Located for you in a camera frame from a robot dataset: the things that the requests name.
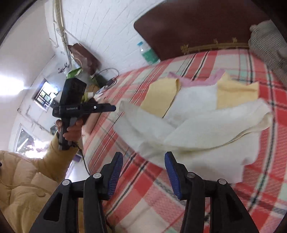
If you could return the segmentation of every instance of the bedspread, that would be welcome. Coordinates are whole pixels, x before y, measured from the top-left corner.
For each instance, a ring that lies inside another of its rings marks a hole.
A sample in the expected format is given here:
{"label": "bedspread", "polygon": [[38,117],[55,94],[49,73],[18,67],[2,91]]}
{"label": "bedspread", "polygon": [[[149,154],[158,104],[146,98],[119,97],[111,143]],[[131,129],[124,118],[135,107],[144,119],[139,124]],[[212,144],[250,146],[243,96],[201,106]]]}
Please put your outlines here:
{"label": "bedspread", "polygon": [[[259,58],[244,49],[177,57],[120,75],[116,85],[103,97],[117,109],[121,100],[139,106],[149,85],[169,72],[204,80],[219,68],[235,80],[258,81],[259,97],[274,112],[272,126],[261,134],[257,160],[245,167],[243,182],[232,186],[259,231],[273,233],[287,210],[287,93]],[[118,110],[102,113],[90,137],[84,138],[84,153],[91,173],[100,171],[115,152],[124,155],[116,192],[110,201],[103,203],[107,219],[117,232],[179,232],[185,201],[179,201],[173,194],[166,170],[143,159],[114,132],[113,125],[121,115]],[[209,211],[206,198],[204,232],[209,232]]]}

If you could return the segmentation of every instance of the person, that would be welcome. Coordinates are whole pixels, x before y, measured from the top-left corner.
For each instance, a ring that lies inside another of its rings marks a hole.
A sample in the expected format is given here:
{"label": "person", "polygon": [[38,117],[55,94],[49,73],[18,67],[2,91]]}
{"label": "person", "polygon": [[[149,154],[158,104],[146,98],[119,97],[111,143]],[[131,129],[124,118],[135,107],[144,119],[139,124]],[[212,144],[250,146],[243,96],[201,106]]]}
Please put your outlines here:
{"label": "person", "polygon": [[[60,120],[56,121],[58,131],[61,124]],[[77,120],[63,136],[68,141],[80,140],[82,126],[83,120]],[[30,231],[51,194],[65,179],[78,149],[71,147],[67,151],[60,151],[58,146],[59,140],[55,135],[43,159],[30,159],[17,153],[0,151],[0,216],[6,218],[15,233]],[[79,201],[79,211],[79,232],[82,233],[82,201]]]}

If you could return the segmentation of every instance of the silver screw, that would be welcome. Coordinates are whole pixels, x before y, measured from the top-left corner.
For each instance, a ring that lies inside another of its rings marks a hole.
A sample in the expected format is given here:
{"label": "silver screw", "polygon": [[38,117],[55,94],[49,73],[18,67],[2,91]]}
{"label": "silver screw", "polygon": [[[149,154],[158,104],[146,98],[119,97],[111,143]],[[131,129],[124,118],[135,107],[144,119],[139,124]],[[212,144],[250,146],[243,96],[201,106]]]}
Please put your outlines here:
{"label": "silver screw", "polygon": [[194,174],[193,172],[188,172],[188,173],[186,174],[186,176],[187,176],[188,178],[194,178],[194,177],[195,177],[195,174]]}
{"label": "silver screw", "polygon": [[95,179],[99,179],[99,178],[101,178],[101,176],[102,176],[101,173],[95,173],[95,174],[93,174],[93,177],[94,177]]}
{"label": "silver screw", "polygon": [[225,185],[227,181],[225,179],[219,179],[218,181],[221,185]]}
{"label": "silver screw", "polygon": [[68,185],[69,183],[70,183],[69,180],[64,180],[64,181],[62,182],[62,185],[66,186],[66,185]]}

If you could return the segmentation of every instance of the brown bag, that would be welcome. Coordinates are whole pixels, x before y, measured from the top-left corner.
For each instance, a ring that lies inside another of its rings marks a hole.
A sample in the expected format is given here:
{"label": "brown bag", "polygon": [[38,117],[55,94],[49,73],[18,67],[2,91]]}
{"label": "brown bag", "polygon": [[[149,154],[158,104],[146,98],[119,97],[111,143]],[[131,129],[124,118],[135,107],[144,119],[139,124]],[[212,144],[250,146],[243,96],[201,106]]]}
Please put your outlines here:
{"label": "brown bag", "polygon": [[85,72],[93,75],[100,66],[100,62],[82,45],[76,43],[68,45],[70,52],[73,54],[75,61],[83,68]]}

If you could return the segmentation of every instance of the window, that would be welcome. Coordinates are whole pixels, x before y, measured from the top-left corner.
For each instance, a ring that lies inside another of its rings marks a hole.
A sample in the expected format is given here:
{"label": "window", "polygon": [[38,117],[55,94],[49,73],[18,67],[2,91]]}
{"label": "window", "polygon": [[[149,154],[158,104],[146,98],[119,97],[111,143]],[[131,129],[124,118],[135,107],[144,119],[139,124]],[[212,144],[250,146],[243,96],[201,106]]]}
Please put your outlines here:
{"label": "window", "polygon": [[47,152],[48,146],[49,143],[41,142],[33,138],[22,126],[20,126],[16,148],[14,149],[16,152],[25,155],[28,158],[43,158]]}
{"label": "window", "polygon": [[48,109],[58,91],[53,88],[46,80],[42,82],[40,91],[36,93],[34,100],[45,110]]}

